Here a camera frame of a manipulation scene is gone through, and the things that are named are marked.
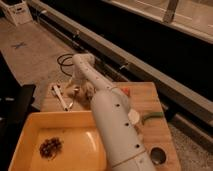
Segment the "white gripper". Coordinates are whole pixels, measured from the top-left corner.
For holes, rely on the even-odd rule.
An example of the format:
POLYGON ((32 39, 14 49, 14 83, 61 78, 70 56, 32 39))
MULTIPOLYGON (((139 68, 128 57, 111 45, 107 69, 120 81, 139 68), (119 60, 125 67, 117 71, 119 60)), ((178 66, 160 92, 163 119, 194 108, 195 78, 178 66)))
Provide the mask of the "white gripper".
POLYGON ((96 92, 93 84, 88 80, 81 80, 76 83, 73 78, 66 84, 66 94, 80 100, 91 100, 96 92))

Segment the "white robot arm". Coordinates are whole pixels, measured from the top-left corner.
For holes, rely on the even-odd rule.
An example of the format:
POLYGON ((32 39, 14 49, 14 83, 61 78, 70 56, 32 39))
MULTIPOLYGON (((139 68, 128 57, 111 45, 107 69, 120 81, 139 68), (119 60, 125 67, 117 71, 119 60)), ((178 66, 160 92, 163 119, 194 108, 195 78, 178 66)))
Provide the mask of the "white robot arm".
POLYGON ((112 171, 156 171, 128 117, 128 96, 94 69, 93 61, 91 53, 75 54, 73 75, 76 84, 87 79, 96 89, 90 107, 112 171))

